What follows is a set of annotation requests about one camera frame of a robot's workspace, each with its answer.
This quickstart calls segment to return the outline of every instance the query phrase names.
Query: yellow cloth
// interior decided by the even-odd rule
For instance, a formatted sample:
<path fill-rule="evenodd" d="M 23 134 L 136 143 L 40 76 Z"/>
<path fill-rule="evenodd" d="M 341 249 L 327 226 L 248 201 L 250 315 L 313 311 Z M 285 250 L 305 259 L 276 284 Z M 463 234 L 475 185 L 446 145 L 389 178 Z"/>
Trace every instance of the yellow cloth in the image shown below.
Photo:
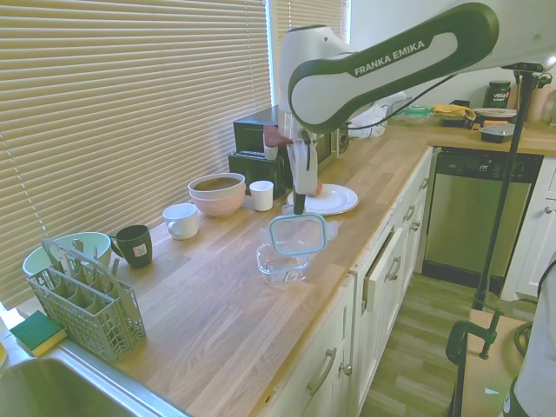
<path fill-rule="evenodd" d="M 466 117 L 471 121 L 477 118 L 474 111 L 456 104 L 435 104 L 433 106 L 433 112 L 435 116 Z"/>

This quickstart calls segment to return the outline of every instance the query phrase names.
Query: franka emika robot arm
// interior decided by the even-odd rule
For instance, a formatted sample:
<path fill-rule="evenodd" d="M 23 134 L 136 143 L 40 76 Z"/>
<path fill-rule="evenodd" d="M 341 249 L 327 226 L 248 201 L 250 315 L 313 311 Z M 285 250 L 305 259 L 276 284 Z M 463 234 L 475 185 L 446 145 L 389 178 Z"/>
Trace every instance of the franka emika robot arm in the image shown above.
<path fill-rule="evenodd" d="M 554 17 L 556 0 L 456 2 L 361 51 L 326 26 L 290 30 L 281 48 L 278 128 L 293 141 L 295 213 L 316 190 L 319 137 L 376 100 L 441 76 L 493 67 L 548 70 L 556 63 Z"/>

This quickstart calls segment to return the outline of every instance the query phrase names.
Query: white mug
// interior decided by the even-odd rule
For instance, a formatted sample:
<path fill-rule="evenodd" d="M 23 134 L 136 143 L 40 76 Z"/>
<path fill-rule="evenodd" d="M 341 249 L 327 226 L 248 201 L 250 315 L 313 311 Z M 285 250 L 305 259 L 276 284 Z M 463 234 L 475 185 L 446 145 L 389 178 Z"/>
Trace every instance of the white mug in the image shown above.
<path fill-rule="evenodd" d="M 168 232 L 177 241 L 189 239 L 195 236 L 199 230 L 195 204 L 184 202 L 170 206 L 164 210 L 162 217 L 164 217 Z"/>

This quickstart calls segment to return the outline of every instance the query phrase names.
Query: wall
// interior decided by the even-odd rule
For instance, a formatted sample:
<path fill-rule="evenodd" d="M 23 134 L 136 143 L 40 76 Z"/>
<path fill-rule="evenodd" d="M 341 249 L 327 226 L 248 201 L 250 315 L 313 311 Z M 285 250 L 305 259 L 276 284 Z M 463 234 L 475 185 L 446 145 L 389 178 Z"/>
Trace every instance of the wall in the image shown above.
<path fill-rule="evenodd" d="M 437 15 L 454 0 L 351 0 L 351 45 L 360 50 L 377 44 Z M 556 76 L 556 69 L 551 73 Z M 432 106 L 454 99 L 470 100 L 471 107 L 482 107 L 485 89 L 493 80 L 513 81 L 513 73 L 494 68 L 459 74 L 423 96 L 416 104 Z M 435 81 L 407 90 L 416 96 Z"/>

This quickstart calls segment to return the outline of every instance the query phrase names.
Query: cabinet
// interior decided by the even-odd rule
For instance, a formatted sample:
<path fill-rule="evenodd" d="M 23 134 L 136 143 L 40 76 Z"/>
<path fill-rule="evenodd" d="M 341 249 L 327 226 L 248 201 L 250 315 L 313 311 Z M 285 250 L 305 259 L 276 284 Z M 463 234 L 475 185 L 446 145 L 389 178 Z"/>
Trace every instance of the cabinet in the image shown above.
<path fill-rule="evenodd" d="M 427 197 L 426 191 L 421 189 L 417 195 L 415 204 L 410 206 L 413 208 L 413 213 L 403 223 L 403 228 L 406 231 L 406 248 L 404 250 L 404 262 L 402 268 L 402 291 L 406 293 L 409 281 L 415 271 L 415 263 L 417 261 L 417 251 L 420 243 L 420 233 L 423 229 L 423 215 L 425 213 L 425 200 Z"/>
<path fill-rule="evenodd" d="M 531 245 L 518 282 L 518 292 L 536 296 L 540 277 L 556 253 L 556 200 L 545 199 L 545 207 L 532 208 L 536 220 Z"/>
<path fill-rule="evenodd" d="M 540 166 L 500 298 L 536 297 L 545 269 L 556 253 L 556 157 Z"/>
<path fill-rule="evenodd" d="M 354 279 L 348 275 L 260 415 L 348 415 L 348 375 L 343 369 L 351 363 L 353 301 Z"/>
<path fill-rule="evenodd" d="M 354 339 L 356 366 L 348 398 L 358 415 L 371 387 L 403 295 L 414 271 L 427 199 L 432 152 L 427 152 L 400 193 L 377 238 L 364 248 L 352 268 L 356 283 Z"/>

